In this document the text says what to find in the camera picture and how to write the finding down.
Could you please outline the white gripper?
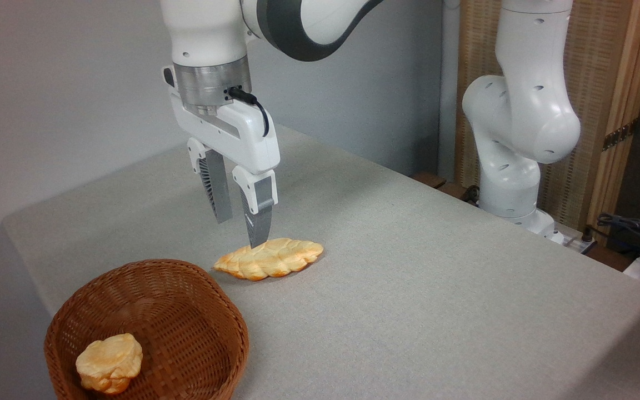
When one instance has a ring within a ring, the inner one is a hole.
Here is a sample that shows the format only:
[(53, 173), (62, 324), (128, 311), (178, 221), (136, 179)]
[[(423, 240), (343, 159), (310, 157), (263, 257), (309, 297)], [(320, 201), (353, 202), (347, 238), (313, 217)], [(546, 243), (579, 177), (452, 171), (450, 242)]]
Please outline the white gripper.
[(277, 204), (273, 169), (280, 163), (280, 151), (272, 117), (265, 124), (257, 107), (241, 101), (218, 107), (213, 116), (202, 114), (183, 104), (173, 72), (173, 66), (163, 69), (171, 107), (180, 128), (192, 137), (187, 141), (188, 154), (217, 223), (233, 218), (226, 157), (241, 165), (234, 167), (233, 179), (241, 193), (249, 245), (256, 248), (268, 240)]

